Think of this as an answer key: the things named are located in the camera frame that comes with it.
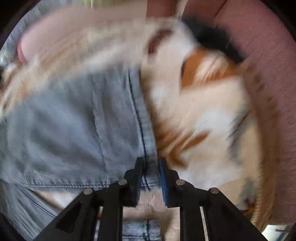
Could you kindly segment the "black garment at sofa corner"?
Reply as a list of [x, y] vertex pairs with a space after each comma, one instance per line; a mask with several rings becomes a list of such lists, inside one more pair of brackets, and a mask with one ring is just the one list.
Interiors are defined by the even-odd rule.
[[244, 58], [223, 29], [210, 27], [197, 18], [182, 17], [181, 20], [203, 47], [223, 52], [236, 64], [243, 62]]

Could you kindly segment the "cream leaf-print fleece blanket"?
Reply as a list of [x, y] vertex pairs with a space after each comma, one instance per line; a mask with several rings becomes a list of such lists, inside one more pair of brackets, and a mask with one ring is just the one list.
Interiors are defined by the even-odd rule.
[[258, 221], [263, 146], [246, 63], [206, 48], [184, 21], [83, 28], [4, 72], [1, 214], [33, 240], [84, 188], [147, 163], [124, 240], [179, 240], [157, 159], [194, 187], [219, 188]]

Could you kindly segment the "grey-blue denim pants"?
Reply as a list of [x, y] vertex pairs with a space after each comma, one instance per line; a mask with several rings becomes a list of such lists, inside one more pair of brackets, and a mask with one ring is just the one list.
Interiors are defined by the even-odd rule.
[[49, 85], [1, 118], [1, 213], [25, 240], [58, 214], [38, 191], [77, 194], [123, 178], [145, 160], [144, 190], [159, 188], [157, 149], [137, 68]]

